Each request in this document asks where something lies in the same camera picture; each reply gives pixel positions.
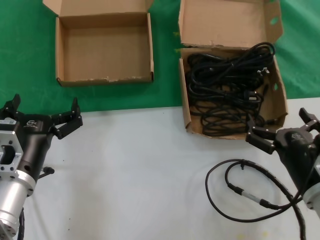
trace cable connector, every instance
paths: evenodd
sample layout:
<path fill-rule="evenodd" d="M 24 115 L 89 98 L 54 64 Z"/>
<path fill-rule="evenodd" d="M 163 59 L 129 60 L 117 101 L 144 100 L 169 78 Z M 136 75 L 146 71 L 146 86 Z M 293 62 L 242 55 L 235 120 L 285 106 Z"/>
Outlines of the cable connector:
<path fill-rule="evenodd" d="M 242 192 L 244 191 L 241 187 L 234 186 L 231 183 L 227 185 L 232 191 L 234 191 L 236 194 L 242 195 Z"/>
<path fill-rule="evenodd" d="M 260 76 L 263 77 L 263 76 L 268 75 L 270 72 L 269 72 L 267 67 L 264 67 L 262 70 L 258 70 L 257 73 L 260 74 Z"/>
<path fill-rule="evenodd" d="M 272 210 L 279 210 L 281 209 L 278 205 L 274 205 L 270 202 L 268 202 L 267 200 L 264 200 L 264 199 L 261 199 L 259 204 L 262 206 L 262 207 L 265 207 L 267 209 L 272 209 Z"/>

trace green backdrop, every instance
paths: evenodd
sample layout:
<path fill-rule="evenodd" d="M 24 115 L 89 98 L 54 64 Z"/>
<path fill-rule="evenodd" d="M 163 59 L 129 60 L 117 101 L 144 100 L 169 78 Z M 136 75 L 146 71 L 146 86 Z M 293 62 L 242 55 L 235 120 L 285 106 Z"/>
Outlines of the green backdrop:
<path fill-rule="evenodd" d="M 21 95 L 19 110 L 51 114 L 81 110 L 181 105 L 179 0 L 154 0 L 153 83 L 62 88 L 55 80 L 55 14 L 42 0 L 0 0 L 0 105 Z M 320 1 L 281 0 L 284 35 L 276 44 L 287 97 L 320 97 Z"/>

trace cardboard box lid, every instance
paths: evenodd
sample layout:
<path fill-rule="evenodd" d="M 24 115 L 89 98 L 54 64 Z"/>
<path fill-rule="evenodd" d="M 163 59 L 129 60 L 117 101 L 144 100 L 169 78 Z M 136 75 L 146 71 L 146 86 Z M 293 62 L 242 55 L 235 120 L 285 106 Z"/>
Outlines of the cardboard box lid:
<path fill-rule="evenodd" d="M 251 48 L 283 34 L 278 0 L 181 0 L 182 44 Z"/>
<path fill-rule="evenodd" d="M 153 0 L 43 0 L 59 17 L 146 13 Z"/>

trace open cardboard box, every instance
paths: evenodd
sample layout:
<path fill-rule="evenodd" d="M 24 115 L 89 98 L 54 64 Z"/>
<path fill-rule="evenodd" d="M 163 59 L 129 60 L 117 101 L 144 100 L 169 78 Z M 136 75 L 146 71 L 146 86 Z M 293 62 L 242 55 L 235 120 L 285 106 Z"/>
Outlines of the open cardboard box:
<path fill-rule="evenodd" d="M 63 87 L 152 82 L 152 0 L 43 0 L 55 12 Z"/>
<path fill-rule="evenodd" d="M 261 42 L 275 43 L 283 34 L 281 9 L 277 0 L 181 0 L 179 28 L 181 42 L 198 48 L 181 49 L 179 60 L 184 126 L 187 132 L 203 135 L 199 116 L 190 114 L 185 73 L 187 58 L 193 53 L 221 57 L 241 55 Z M 288 114 L 287 96 L 276 58 L 264 78 L 269 85 L 261 106 L 265 120 L 276 120 L 271 129 L 283 127 Z M 264 86 L 257 89 L 262 92 Z M 218 137 L 244 139 L 245 134 Z"/>

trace power cord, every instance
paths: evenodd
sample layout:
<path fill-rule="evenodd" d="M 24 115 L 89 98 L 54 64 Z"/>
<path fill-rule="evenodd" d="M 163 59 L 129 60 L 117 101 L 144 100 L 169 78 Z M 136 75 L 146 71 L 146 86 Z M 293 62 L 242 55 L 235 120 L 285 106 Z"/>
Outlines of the power cord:
<path fill-rule="evenodd" d="M 262 42 L 233 58 L 206 53 L 191 54 L 186 74 L 190 113 L 200 117 L 202 133 L 211 137 L 246 132 L 247 116 L 257 126 L 272 124 L 260 116 L 261 105 L 269 86 L 264 76 L 274 62 L 275 47 Z"/>
<path fill-rule="evenodd" d="M 217 169 L 218 167 L 220 167 L 223 164 L 227 164 L 227 163 L 232 163 L 227 170 L 225 171 L 225 182 L 227 184 L 227 186 L 233 190 L 235 193 L 244 196 L 258 204 L 260 204 L 261 206 L 268 208 L 268 209 L 273 209 L 273 210 L 278 210 L 274 213 L 271 213 L 269 215 L 266 216 L 262 216 L 262 217 L 258 217 L 258 218 L 254 218 L 254 219 L 239 219 L 239 218 L 235 218 L 235 217 L 231 217 L 226 215 L 224 212 L 222 212 L 214 203 L 214 201 L 212 200 L 211 196 L 210 196 L 210 192 L 209 192 L 209 187 L 208 187 L 208 180 L 209 180 L 209 176 L 210 174 Z M 259 171 L 260 173 L 264 174 L 268 179 L 270 179 L 286 196 L 286 198 L 289 200 L 290 203 L 285 204 L 285 205 L 275 205 L 275 204 L 271 204 L 270 202 L 268 202 L 265 199 L 261 199 L 258 198 L 248 192 L 246 192 L 244 189 L 234 186 L 233 184 L 231 184 L 228 180 L 228 174 L 231 168 L 233 168 L 236 165 L 240 165 L 242 170 L 244 169 L 244 166 L 248 166 L 251 168 L 256 169 L 257 171 Z M 306 240 L 306 224 L 305 224 L 305 220 L 304 217 L 299 209 L 299 207 L 297 206 L 297 203 L 299 203 L 302 198 L 300 197 L 301 193 L 303 191 L 306 190 L 307 185 L 308 185 L 308 181 L 310 180 L 312 173 L 313 173 L 314 168 L 312 167 L 310 170 L 310 173 L 308 174 L 308 177 L 305 180 L 305 183 L 303 185 L 303 187 L 301 187 L 301 189 L 298 190 L 298 192 L 296 193 L 296 195 L 293 197 L 291 195 L 291 193 L 288 191 L 288 189 L 273 175 L 271 174 L 267 169 L 265 169 L 264 167 L 256 164 L 253 161 L 248 161 L 248 160 L 244 160 L 244 159 L 230 159 L 230 160 L 226 160 L 223 162 L 220 162 L 219 164 L 215 165 L 213 168 L 211 168 L 211 170 L 207 173 L 206 177 L 205 177 L 205 191 L 206 194 L 208 196 L 208 199 L 211 203 L 211 205 L 213 206 L 213 208 L 222 216 L 224 216 L 225 218 L 235 221 L 235 222 L 240 222 L 240 223 L 255 223 L 255 222 L 259 222 L 262 220 L 266 220 L 272 217 L 275 217 L 279 214 L 282 214 L 283 212 L 285 212 L 286 210 L 288 210 L 290 207 L 293 207 L 293 210 L 295 212 L 296 218 L 298 220 L 299 223 L 299 227 L 300 227 L 300 239 L 301 240 Z"/>
<path fill-rule="evenodd" d="M 25 238 L 25 213 L 24 208 L 22 208 L 20 216 L 19 216 L 19 230 L 17 240 L 24 240 Z"/>

